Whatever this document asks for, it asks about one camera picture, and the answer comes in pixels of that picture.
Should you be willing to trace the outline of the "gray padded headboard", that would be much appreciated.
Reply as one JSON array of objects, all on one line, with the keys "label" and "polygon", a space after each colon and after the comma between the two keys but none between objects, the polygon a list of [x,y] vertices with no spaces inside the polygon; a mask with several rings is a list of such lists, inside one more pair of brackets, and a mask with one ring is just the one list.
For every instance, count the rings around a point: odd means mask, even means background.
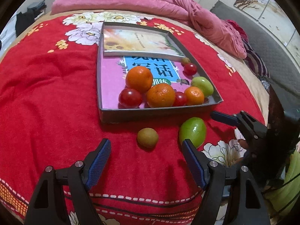
[{"label": "gray padded headboard", "polygon": [[271,80],[291,94],[299,97],[299,71],[284,49],[262,27],[249,17],[222,1],[217,1],[211,12],[220,19],[233,20],[246,32],[249,44],[262,58]]}]

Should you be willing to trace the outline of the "large green apple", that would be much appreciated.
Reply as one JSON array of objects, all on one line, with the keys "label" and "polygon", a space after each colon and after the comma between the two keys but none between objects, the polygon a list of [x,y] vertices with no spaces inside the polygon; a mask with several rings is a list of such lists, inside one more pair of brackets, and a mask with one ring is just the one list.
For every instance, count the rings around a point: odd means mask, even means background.
[{"label": "large green apple", "polygon": [[198,117],[186,120],[179,128],[178,139],[181,145],[185,139],[190,139],[195,148],[199,148],[206,139],[206,125],[204,121]]}]

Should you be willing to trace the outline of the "red floral blanket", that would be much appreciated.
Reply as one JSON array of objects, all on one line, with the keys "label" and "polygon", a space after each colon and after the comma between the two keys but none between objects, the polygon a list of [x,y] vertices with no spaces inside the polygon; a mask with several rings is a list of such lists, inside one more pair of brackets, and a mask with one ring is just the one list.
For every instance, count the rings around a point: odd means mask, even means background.
[{"label": "red floral blanket", "polygon": [[[242,155],[237,129],[210,119],[206,112],[102,123],[96,96],[97,37],[83,37],[97,21],[121,21],[164,29],[198,60],[217,87],[227,114],[247,111],[266,121],[269,96],[258,78],[238,59],[191,28],[168,18],[133,12],[47,15],[19,36],[1,60],[1,204],[23,222],[44,169],[72,165],[102,139],[112,152],[91,199],[106,224],[190,224],[201,191],[187,169],[178,131],[187,119],[202,118],[202,147],[231,163]],[[154,148],[137,142],[143,128],[159,135]]]}]

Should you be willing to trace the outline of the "small orange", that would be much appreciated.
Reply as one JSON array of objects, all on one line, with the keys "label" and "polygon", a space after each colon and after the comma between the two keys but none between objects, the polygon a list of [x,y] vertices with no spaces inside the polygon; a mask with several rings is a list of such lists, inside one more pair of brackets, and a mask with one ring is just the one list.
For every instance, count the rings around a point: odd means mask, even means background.
[{"label": "small orange", "polygon": [[187,98],[187,105],[202,105],[204,103],[203,92],[195,86],[190,86],[184,91],[184,95]]}]

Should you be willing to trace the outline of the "white drawer cabinet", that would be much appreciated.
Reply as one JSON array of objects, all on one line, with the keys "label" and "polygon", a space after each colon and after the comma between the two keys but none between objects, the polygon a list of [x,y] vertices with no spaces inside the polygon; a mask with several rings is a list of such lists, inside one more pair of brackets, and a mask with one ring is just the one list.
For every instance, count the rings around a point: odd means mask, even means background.
[{"label": "white drawer cabinet", "polygon": [[17,12],[13,14],[1,33],[1,53],[3,53],[16,39],[16,15]]}]

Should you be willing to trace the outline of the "pink chinese workbook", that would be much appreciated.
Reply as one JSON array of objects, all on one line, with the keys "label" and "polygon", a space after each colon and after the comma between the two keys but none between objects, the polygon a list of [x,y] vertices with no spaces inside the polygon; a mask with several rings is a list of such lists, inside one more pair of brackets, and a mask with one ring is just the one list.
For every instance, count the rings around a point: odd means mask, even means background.
[{"label": "pink chinese workbook", "polygon": [[[136,66],[148,68],[153,75],[152,87],[166,83],[169,84],[175,92],[183,92],[191,86],[194,76],[186,76],[183,73],[184,66],[179,61],[155,57],[139,57],[139,56],[101,56],[99,58],[99,76],[98,96],[101,109],[118,110],[130,109],[124,108],[119,104],[119,94],[126,87],[126,75],[130,69]],[[146,103],[146,93],[141,94],[143,101],[138,108],[131,110],[139,110],[151,108]]]}]

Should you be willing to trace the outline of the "small brown longan in box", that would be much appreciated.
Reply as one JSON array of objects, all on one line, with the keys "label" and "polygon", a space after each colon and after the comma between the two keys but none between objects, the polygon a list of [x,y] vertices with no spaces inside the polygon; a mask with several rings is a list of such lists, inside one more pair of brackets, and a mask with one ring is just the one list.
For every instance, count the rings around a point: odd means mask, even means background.
[{"label": "small brown longan in box", "polygon": [[187,57],[184,57],[184,58],[181,59],[181,65],[182,66],[185,66],[185,65],[189,64],[190,62],[191,62],[190,59],[187,58]]}]

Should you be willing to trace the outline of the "red tomato front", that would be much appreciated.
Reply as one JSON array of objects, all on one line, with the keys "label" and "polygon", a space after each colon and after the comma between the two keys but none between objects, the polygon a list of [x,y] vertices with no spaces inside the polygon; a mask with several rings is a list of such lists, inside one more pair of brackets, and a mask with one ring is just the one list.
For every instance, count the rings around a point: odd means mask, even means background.
[{"label": "red tomato front", "polygon": [[175,101],[173,103],[173,107],[181,107],[186,106],[187,104],[187,97],[183,92],[177,91],[175,93]]}]

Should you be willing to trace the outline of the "gray shallow cardboard box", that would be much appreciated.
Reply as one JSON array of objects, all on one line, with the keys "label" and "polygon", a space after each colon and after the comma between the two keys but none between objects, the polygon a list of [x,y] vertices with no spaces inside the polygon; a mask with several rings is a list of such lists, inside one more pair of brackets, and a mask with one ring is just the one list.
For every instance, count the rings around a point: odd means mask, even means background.
[{"label": "gray shallow cardboard box", "polygon": [[120,122],[211,109],[222,97],[198,60],[172,33],[104,22],[98,48],[100,119]]}]

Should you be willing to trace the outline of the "sunflower cover book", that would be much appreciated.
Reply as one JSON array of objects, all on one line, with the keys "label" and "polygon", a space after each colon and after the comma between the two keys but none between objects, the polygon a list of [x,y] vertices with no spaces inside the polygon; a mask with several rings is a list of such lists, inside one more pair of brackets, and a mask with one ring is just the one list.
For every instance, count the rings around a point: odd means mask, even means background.
[{"label": "sunflower cover book", "polygon": [[148,56],[162,59],[179,59],[184,54],[167,34],[147,29],[103,30],[103,51],[107,56]]}]

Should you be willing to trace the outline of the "red cherry tomato by longan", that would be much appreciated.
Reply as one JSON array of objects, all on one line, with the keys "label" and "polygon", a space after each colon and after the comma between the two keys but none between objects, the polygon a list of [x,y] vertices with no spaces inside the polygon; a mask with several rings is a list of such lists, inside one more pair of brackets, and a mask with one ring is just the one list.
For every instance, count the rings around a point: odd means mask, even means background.
[{"label": "red cherry tomato by longan", "polygon": [[185,64],[183,73],[186,76],[194,76],[197,73],[197,66],[192,63]]}]

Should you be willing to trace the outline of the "floral wall painting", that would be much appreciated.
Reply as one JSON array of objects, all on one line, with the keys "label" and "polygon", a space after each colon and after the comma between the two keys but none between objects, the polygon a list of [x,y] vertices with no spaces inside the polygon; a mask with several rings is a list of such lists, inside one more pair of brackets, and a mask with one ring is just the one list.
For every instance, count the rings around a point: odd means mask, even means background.
[{"label": "floral wall painting", "polygon": [[299,62],[299,33],[275,0],[236,0],[234,6],[269,30]]}]

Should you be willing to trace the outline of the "yellow-brown kiwi fruit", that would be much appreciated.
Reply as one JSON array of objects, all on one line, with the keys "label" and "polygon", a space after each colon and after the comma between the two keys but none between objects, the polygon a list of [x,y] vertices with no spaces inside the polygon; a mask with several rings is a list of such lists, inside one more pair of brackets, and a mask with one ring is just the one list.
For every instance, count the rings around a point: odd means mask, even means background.
[{"label": "yellow-brown kiwi fruit", "polygon": [[159,135],[153,128],[143,128],[137,134],[137,142],[144,148],[154,148],[158,139]]}]

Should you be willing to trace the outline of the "black clothes pile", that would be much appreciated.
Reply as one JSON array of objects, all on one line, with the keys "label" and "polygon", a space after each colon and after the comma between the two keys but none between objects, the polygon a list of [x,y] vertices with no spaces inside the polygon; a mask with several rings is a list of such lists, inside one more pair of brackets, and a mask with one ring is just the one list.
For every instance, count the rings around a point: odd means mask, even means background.
[{"label": "black clothes pile", "polygon": [[39,17],[45,14],[47,5],[45,0],[31,3],[27,7],[25,13],[19,12],[16,15],[15,31],[18,37],[22,34],[30,25],[32,25]]}]

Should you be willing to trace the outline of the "pink quilt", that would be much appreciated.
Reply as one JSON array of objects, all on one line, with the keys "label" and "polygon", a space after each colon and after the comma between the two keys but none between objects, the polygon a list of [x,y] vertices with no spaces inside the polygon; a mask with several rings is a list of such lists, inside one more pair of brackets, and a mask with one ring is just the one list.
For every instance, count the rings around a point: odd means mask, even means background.
[{"label": "pink quilt", "polygon": [[55,0],[52,14],[77,10],[122,10],[171,18],[195,29],[239,59],[247,56],[241,35],[228,22],[193,0]]}]

